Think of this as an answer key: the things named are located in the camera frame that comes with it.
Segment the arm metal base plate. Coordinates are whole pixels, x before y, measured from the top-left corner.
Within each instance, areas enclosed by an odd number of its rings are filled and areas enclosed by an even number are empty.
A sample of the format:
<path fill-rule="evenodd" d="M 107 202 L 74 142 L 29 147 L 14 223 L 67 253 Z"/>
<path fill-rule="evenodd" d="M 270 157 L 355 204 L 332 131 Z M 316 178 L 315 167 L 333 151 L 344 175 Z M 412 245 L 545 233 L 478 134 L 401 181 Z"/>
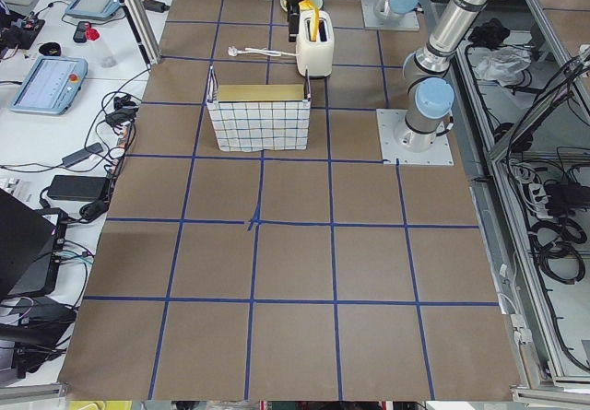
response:
<path fill-rule="evenodd" d="M 419 0 L 360 0 L 364 27 L 373 30 L 419 31 Z"/>
<path fill-rule="evenodd" d="M 378 109 L 377 127 L 382 161 L 388 165 L 453 166 L 447 135 L 440 122 L 430 134 L 418 134 L 406 124 L 406 110 Z"/>

